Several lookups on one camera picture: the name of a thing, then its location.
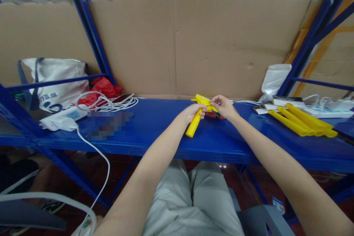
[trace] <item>white plastic bag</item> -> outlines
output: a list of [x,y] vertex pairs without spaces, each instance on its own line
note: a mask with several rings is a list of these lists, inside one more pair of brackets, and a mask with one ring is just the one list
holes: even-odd
[[291,70],[291,64],[278,64],[268,67],[262,84],[263,96],[258,102],[271,101]]
[[[31,75],[35,82],[87,76],[85,73],[86,64],[75,59],[28,58],[22,60],[22,62],[31,69]],[[30,94],[33,96],[35,96],[35,94],[38,95],[39,107],[42,110],[52,113],[69,108],[80,94],[87,91],[89,91],[88,80],[29,90]]]

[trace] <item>smartphone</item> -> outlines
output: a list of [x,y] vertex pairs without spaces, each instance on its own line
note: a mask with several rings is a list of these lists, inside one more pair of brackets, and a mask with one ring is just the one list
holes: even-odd
[[131,97],[134,96],[134,93],[127,93],[127,94],[123,94],[123,95],[120,95],[117,99],[115,99],[113,101],[113,103],[124,103],[126,102],[128,99],[130,99]]

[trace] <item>person's hand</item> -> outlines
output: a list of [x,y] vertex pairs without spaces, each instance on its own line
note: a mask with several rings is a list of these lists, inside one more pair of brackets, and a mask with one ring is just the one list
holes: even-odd
[[210,104],[218,110],[218,112],[226,119],[230,119],[232,116],[238,115],[236,109],[231,104],[230,100],[222,95],[213,97]]
[[183,116],[187,123],[190,123],[199,109],[202,109],[202,112],[200,113],[200,119],[204,119],[207,108],[203,104],[192,104],[184,109],[180,114]]

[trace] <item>person's right hand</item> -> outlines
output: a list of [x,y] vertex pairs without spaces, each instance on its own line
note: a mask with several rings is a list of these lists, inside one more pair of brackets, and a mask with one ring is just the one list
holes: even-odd
[[230,119],[234,115],[238,115],[236,109],[230,102],[230,100],[222,95],[213,97],[210,104],[218,110],[218,112],[226,119]]

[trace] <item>beige pants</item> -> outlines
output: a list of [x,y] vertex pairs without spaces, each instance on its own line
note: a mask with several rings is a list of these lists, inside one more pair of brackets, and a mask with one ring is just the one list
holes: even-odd
[[216,162],[200,162],[189,175],[173,160],[157,186],[143,235],[244,235]]

